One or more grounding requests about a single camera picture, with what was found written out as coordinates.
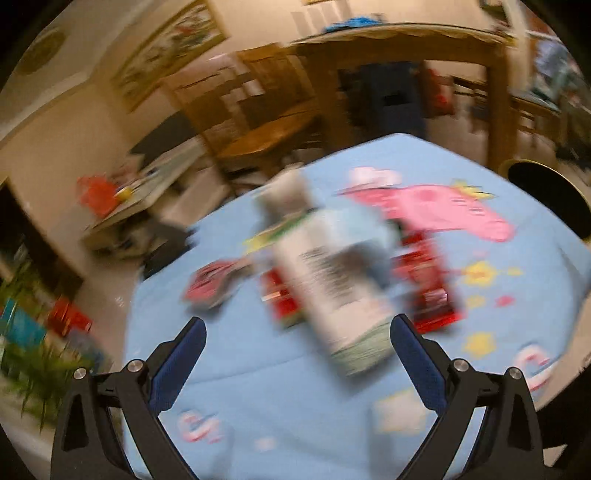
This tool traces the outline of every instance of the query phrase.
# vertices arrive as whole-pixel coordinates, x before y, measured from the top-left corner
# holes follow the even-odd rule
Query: round stool
[[[591,207],[570,180],[533,160],[508,160],[499,174],[552,210],[580,239],[591,239]]]

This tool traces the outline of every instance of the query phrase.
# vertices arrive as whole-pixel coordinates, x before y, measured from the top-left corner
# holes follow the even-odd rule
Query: cartoon print
[[[495,300],[496,307],[508,307],[509,305],[513,305],[515,303],[515,297],[512,295],[501,295],[499,298]]]
[[[477,287],[490,287],[498,275],[497,270],[486,260],[468,265],[462,270],[464,283]]]
[[[523,372],[527,387],[533,392],[550,379],[556,361],[550,363],[546,351],[540,345],[530,343],[517,353],[513,364]]]
[[[513,237],[514,229],[495,211],[480,200],[491,198],[490,193],[457,182],[454,186],[413,185],[388,188],[383,170],[374,170],[378,177],[371,179],[364,167],[362,174],[352,172],[353,187],[342,192],[364,205],[379,207],[387,219],[404,219],[411,229],[441,232],[466,230],[480,238],[493,242],[506,242]]]
[[[273,437],[263,437],[255,442],[255,448],[261,452],[269,452],[277,448],[277,440]]]
[[[215,414],[203,417],[194,410],[184,411],[178,416],[177,425],[183,440],[187,442],[207,439],[208,443],[217,443],[222,440],[220,421]]]
[[[480,359],[494,352],[496,350],[496,343],[491,333],[479,332],[467,338],[463,349],[474,358]]]
[[[482,295],[470,295],[466,299],[466,307],[469,309],[477,309],[486,304],[486,299]]]
[[[374,403],[378,433],[418,435],[425,430],[428,410],[412,388]]]

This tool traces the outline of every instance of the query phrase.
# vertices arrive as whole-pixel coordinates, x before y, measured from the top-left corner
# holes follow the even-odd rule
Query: ceiling
[[[155,1],[73,0],[40,33],[64,31],[61,49],[34,73],[13,71],[0,92],[0,140],[38,108],[87,81],[107,48]]]

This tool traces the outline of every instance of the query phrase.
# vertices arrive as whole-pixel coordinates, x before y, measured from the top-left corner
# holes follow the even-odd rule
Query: red toy
[[[303,321],[300,306],[291,296],[287,286],[276,269],[261,275],[262,301],[269,304],[273,318],[284,327],[291,327]]]
[[[398,257],[395,273],[417,287],[413,301],[413,322],[419,333],[431,332],[462,319],[455,309],[453,295],[446,284],[433,241],[424,232],[411,232],[402,238],[405,252]]]
[[[247,258],[216,260],[195,272],[184,299],[207,309],[217,307],[231,294],[233,280],[250,271]]]

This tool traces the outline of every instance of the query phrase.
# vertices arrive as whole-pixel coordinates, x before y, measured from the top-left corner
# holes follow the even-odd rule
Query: red box
[[[53,310],[47,318],[47,328],[65,337],[73,328],[90,332],[92,320],[84,315],[65,297],[56,300]]]

